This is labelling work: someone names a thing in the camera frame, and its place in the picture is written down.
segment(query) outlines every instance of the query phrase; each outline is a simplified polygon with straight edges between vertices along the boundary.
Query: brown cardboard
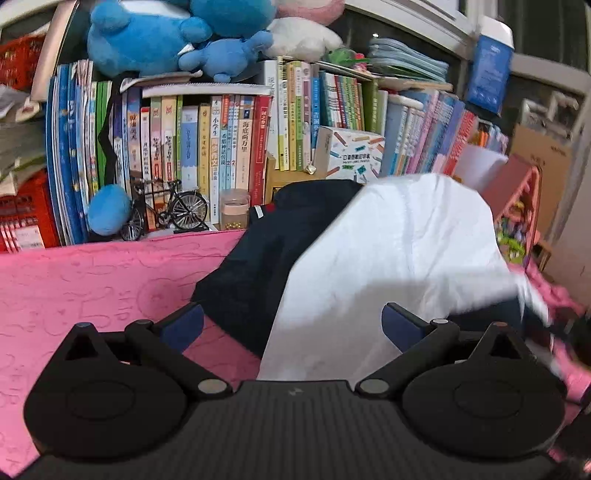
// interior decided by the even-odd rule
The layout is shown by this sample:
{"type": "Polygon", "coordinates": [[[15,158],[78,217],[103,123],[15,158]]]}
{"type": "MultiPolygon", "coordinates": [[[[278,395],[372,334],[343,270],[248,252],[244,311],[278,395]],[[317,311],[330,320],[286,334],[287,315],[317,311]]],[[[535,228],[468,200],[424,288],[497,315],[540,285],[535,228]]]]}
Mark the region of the brown cardboard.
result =
{"type": "Polygon", "coordinates": [[[542,172],[537,230],[544,236],[550,229],[566,186],[572,158],[571,150],[553,138],[516,125],[511,153],[537,165],[542,172]]]}
{"type": "Polygon", "coordinates": [[[324,172],[319,168],[313,175],[305,171],[275,170],[275,160],[267,160],[267,179],[265,181],[265,203],[271,203],[273,190],[280,189],[289,183],[308,180],[323,180],[326,178],[324,172]]]}

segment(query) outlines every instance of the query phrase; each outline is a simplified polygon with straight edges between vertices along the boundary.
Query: pink plush toy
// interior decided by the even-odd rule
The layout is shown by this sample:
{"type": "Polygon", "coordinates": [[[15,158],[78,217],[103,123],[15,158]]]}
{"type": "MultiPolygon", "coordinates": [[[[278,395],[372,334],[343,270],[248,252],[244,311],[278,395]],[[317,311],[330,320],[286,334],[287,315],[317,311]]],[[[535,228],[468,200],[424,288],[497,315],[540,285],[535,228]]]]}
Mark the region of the pink plush toy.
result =
{"type": "Polygon", "coordinates": [[[277,15],[282,17],[302,17],[329,25],[345,11],[345,0],[276,0],[277,15]]]}

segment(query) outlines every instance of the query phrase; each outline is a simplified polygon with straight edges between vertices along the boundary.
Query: bicycle wheel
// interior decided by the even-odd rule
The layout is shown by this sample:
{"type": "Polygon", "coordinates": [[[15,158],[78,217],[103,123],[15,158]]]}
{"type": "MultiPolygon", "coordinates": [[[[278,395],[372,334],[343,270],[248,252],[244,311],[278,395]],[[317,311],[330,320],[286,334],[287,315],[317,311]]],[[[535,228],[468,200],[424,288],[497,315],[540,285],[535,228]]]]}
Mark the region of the bicycle wheel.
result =
{"type": "Polygon", "coordinates": [[[182,192],[170,206],[170,219],[179,230],[193,230],[203,223],[207,203],[197,192],[182,192]]]}
{"type": "Polygon", "coordinates": [[[119,233],[121,234],[121,238],[127,242],[132,242],[135,240],[139,240],[144,232],[144,216],[137,208],[133,208],[131,210],[131,216],[127,223],[121,227],[119,233]]]}

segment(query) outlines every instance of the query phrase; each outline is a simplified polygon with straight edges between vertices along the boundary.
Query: round black disc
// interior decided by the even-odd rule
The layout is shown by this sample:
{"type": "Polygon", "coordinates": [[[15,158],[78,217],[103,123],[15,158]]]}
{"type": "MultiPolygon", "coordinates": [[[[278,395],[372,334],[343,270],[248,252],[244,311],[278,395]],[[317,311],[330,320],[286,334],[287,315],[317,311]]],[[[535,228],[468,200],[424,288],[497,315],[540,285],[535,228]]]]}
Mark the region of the round black disc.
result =
{"type": "Polygon", "coordinates": [[[38,382],[24,417],[43,452],[76,459],[120,458],[164,440],[186,397],[166,375],[100,359],[65,362],[38,382]]]}
{"type": "Polygon", "coordinates": [[[507,459],[544,449],[562,424],[556,379],[530,361],[490,357],[429,370],[402,395],[427,441],[459,455],[507,459]]]}

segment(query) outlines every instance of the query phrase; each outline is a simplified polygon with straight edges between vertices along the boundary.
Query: white cloth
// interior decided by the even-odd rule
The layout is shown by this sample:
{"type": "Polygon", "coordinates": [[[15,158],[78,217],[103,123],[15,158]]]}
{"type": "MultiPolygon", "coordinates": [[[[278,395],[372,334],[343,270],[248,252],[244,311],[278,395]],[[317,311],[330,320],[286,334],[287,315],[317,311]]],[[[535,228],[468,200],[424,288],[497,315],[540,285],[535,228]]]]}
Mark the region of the white cloth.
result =
{"type": "Polygon", "coordinates": [[[430,321],[514,295],[547,321],[478,193],[435,174],[379,179],[291,269],[258,378],[354,385],[400,354],[382,331],[386,303],[430,321]]]}

